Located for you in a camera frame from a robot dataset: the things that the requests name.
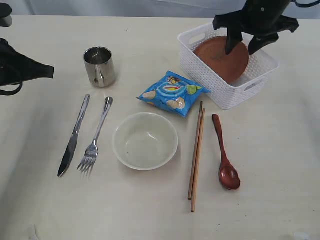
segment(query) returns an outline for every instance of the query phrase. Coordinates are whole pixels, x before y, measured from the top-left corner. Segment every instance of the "fork handle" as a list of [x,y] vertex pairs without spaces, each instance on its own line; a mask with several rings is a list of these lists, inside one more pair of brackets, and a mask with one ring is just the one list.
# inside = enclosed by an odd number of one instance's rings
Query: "fork handle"
[[99,126],[98,126],[98,129],[96,130],[95,136],[93,138],[93,140],[95,142],[98,142],[98,138],[99,138],[99,134],[100,134],[102,125],[105,122],[106,116],[107,116],[113,102],[114,102],[114,99],[112,97],[108,96],[105,98],[105,103],[103,106],[103,112],[102,112],[102,115],[100,118]]
[[81,107],[78,119],[76,120],[74,129],[73,129],[73,133],[74,134],[79,134],[80,126],[81,126],[82,120],[84,119],[84,116],[85,116],[89,101],[90,101],[90,95],[87,94],[84,97],[84,100],[83,100],[83,103],[82,103],[82,107]]

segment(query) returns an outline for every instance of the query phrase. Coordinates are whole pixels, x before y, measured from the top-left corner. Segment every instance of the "white table surface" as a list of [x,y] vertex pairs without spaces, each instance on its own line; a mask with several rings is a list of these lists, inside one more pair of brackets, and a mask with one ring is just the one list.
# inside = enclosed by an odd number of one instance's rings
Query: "white table surface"
[[[300,20],[265,51],[280,62],[257,96],[224,111],[201,96],[187,118],[135,99],[179,67],[177,35],[210,19],[13,16],[0,36],[20,53],[54,66],[54,79],[26,82],[0,96],[0,239],[26,240],[290,240],[302,231],[320,239],[320,46],[318,20]],[[92,46],[111,49],[118,73],[93,88],[83,63]],[[67,173],[57,171],[85,94],[91,100]],[[114,98],[90,177],[76,167],[91,142],[104,99]],[[206,108],[196,212],[187,200],[199,102]],[[176,127],[179,147],[167,165],[136,171],[112,150],[127,116],[152,112]],[[238,191],[218,179],[220,149],[211,120],[222,121]]]

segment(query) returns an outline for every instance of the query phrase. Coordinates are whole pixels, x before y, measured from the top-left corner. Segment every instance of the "bowl rim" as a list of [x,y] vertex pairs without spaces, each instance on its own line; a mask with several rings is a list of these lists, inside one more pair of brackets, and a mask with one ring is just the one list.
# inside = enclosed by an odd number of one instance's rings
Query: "bowl rim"
[[[162,120],[164,120],[165,122],[167,122],[174,130],[174,136],[175,136],[175,146],[173,148],[173,151],[172,153],[170,154],[170,156],[165,160],[163,161],[162,163],[156,165],[156,166],[153,166],[153,167],[137,167],[137,166],[133,166],[131,164],[129,164],[128,162],[126,162],[124,159],[122,159],[120,157],[120,155],[118,154],[117,150],[116,150],[116,147],[115,147],[115,139],[116,139],[116,135],[117,135],[117,132],[118,130],[124,125],[126,124],[128,121],[136,118],[137,116],[141,116],[141,115],[154,115],[154,116],[157,116],[159,118],[161,118]],[[162,166],[164,166],[165,164],[167,164],[176,154],[177,150],[178,150],[178,145],[179,145],[179,137],[178,137],[178,132],[175,128],[175,126],[168,120],[166,119],[164,116],[161,116],[159,114],[156,114],[156,113],[152,113],[152,112],[138,112],[138,113],[135,113],[135,114],[132,114],[132,115],[129,115],[126,119],[124,119],[120,124],[119,126],[116,128],[116,130],[114,131],[113,135],[112,135],[112,150],[116,156],[116,158],[124,165],[126,165],[128,168],[131,168],[131,169],[135,169],[135,170],[139,170],[139,171],[149,171],[149,170],[154,170],[154,169],[158,169]]]

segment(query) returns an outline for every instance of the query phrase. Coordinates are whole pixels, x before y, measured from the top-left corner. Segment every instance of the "fork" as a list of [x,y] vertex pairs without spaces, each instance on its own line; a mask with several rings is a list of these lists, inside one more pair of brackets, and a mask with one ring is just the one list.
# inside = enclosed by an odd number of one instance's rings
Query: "fork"
[[92,143],[85,150],[84,157],[80,162],[79,166],[77,167],[77,170],[80,168],[79,171],[81,171],[82,173],[88,171],[90,167],[93,167],[97,160],[97,157],[98,157],[97,142],[98,142],[99,134],[113,102],[114,102],[114,99],[112,97],[108,96],[105,98],[105,104],[103,107],[103,112],[100,118],[98,129],[96,130]]

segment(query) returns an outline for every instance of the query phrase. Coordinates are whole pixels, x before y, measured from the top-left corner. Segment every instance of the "mug handle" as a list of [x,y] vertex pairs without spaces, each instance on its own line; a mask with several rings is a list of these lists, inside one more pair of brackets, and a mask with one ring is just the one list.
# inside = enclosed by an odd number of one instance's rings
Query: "mug handle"
[[99,87],[104,87],[104,79],[105,77],[102,75],[101,69],[98,65],[95,65],[95,77],[94,81],[99,84]]

